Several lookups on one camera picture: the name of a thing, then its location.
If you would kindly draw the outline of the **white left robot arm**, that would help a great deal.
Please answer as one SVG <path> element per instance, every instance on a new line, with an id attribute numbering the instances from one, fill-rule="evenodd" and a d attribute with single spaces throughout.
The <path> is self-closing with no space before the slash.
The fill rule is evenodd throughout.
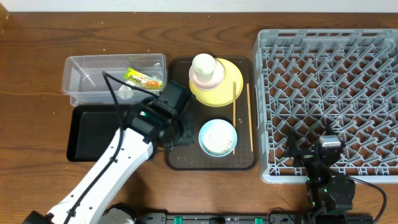
<path id="1" fill-rule="evenodd" d="M 155 148 L 180 144 L 186 106 L 155 100 L 131 106 L 109 146 L 81 182 L 46 215 L 32 211 L 24 223 L 99 223 L 131 174 Z"/>

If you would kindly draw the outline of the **green orange snack wrapper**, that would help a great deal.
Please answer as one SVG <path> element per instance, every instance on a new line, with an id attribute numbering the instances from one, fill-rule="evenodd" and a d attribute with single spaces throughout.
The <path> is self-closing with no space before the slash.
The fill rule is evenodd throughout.
<path id="1" fill-rule="evenodd" d="M 164 87 L 162 80 L 152 78 L 130 67 L 124 73 L 123 78 L 127 80 L 127 84 L 145 90 L 161 90 Z"/>

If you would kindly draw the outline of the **rice leftovers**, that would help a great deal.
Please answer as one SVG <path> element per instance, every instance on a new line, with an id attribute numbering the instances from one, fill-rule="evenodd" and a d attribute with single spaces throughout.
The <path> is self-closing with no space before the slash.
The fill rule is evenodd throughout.
<path id="1" fill-rule="evenodd" d="M 210 154 L 221 156 L 233 148 L 234 133 L 229 128 L 211 128 L 204 133 L 203 145 Z"/>

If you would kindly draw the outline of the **white napkin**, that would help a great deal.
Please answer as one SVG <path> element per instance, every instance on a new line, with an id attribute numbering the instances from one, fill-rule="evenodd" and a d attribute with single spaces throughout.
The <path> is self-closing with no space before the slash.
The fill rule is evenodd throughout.
<path id="1" fill-rule="evenodd" d="M 122 100 L 128 100 L 132 98 L 134 95 L 134 89 L 132 89 L 129 86 L 126 86 L 126 84 L 130 86 L 136 86 L 136 84 L 130 80 L 126 81 L 124 85 L 121 85 L 121 87 L 118 90 L 118 96 Z"/>

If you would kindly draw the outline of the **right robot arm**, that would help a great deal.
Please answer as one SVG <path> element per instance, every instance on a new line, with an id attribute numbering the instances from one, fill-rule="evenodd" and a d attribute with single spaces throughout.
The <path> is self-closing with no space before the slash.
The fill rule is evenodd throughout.
<path id="1" fill-rule="evenodd" d="M 298 147 L 293 131 L 287 138 L 284 156 L 293 166 L 304 167 L 307 174 L 307 197 L 313 208 L 299 215 L 296 223 L 348 223 L 346 212 L 353 208 L 355 183 L 344 175 L 334 174 L 330 166 L 340 159 L 345 144 L 327 128 L 312 146 Z"/>

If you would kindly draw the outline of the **light blue bowl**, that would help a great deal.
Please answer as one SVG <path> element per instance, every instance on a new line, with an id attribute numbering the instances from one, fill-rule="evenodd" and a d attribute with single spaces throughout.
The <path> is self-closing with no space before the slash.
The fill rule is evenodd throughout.
<path id="1" fill-rule="evenodd" d="M 234 133 L 233 148 L 232 148 L 232 150 L 229 151 L 229 153 L 221 155 L 221 156 L 216 156 L 216 155 L 212 155 L 208 151 L 206 151 L 206 149 L 203 145 L 203 136 L 204 136 L 204 133 L 211 128 L 229 128 L 230 130 L 232 130 L 232 132 Z M 231 123 L 229 123 L 228 121 L 223 120 L 223 119 L 212 119 L 212 120 L 206 122 L 201 127 L 199 134 L 198 134 L 198 142 L 199 142 L 200 147 L 206 154 L 213 156 L 213 157 L 224 157 L 233 152 L 233 150 L 236 147 L 237 142 L 238 142 L 238 135 L 234 129 L 234 126 Z"/>

